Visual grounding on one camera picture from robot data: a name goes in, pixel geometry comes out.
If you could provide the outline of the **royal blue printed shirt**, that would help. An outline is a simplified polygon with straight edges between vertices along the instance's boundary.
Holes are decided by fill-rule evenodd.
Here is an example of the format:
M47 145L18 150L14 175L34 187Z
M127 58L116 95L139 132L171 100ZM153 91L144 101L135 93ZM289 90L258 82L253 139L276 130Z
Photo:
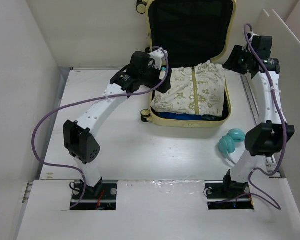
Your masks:
M191 114L177 114L171 112L161 112L159 117L163 119L171 119L178 121L202 121L203 117L201 115L191 115Z

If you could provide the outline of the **cream printed zip jacket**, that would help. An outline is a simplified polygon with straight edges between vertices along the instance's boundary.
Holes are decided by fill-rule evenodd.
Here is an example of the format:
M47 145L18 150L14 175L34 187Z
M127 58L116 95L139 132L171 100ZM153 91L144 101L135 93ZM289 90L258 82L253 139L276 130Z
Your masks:
M171 88L155 92L151 107L158 113L223 115L226 76L221 64L210 61L194 67L173 68Z

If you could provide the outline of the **yellow suitcase with black lining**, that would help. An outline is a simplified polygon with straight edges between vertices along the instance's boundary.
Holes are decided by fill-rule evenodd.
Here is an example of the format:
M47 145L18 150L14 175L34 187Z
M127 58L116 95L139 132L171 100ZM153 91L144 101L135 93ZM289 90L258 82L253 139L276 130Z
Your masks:
M189 68L211 62L218 64L226 51L237 3L234 0L139 0L137 11L148 21L149 50L157 47L168 52L169 67L161 69L169 76L173 68ZM150 94L148 109L141 111L143 122L164 127L217 128L231 115L232 107L226 82L221 121L175 120L159 117L151 107L155 97Z

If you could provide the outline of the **teal and white headphones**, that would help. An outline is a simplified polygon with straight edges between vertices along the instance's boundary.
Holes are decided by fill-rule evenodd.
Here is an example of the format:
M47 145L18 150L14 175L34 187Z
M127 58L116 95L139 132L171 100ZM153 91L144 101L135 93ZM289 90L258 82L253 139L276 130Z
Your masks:
M233 128L218 142L218 149L225 159L236 165L245 151L246 134L239 128Z

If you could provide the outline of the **turquoise shirt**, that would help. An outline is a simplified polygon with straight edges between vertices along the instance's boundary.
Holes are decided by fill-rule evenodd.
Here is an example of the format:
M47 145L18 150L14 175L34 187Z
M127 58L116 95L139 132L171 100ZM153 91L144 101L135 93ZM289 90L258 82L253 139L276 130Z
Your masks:
M205 114L205 115L202 116L202 120L203 121L210 121L210 122L219 122L219 121L222 120L222 117Z

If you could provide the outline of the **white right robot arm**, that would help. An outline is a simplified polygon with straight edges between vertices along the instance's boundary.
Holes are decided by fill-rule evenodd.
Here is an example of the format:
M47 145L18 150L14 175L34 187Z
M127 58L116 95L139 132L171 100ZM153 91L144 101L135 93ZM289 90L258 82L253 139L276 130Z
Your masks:
M262 171L257 166L258 157L270 158L279 153L279 167L285 156L287 143L295 133L294 125L287 123L281 104L279 89L280 62L271 58L273 38L249 32L246 46L235 45L223 65L225 69L239 74L251 75L258 105L258 123L245 135L245 151L236 165L223 177L221 191L227 197L236 197L250 186L254 172Z

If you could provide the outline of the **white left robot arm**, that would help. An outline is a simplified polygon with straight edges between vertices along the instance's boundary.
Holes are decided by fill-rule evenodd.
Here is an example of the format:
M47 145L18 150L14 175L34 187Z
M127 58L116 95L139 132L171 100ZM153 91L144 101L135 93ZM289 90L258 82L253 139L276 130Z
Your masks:
M94 199L102 191L103 179L96 160L101 151L96 140L98 131L115 109L136 95L141 86L151 91L170 88L169 72L166 70L164 77L160 77L162 66L169 67L168 52L163 48L156 47L150 53L136 51L130 63L111 78L101 99L75 121L64 123L64 146L83 172L75 188L83 195Z

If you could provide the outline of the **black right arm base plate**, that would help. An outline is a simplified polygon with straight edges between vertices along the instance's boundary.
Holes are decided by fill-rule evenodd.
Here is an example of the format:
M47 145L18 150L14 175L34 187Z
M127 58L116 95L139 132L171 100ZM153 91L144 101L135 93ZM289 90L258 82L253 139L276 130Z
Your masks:
M203 190L209 210L254 210L248 183L226 186L222 180L207 180Z

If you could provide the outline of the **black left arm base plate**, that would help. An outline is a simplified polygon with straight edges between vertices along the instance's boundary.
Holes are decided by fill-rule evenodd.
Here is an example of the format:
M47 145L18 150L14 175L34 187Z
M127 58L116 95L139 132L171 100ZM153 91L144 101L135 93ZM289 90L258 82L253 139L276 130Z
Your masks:
M87 186L82 200L78 203L83 191L83 182L72 181L69 184L72 191L71 211L115 211L117 206L117 181L103 181L96 186L96 192Z

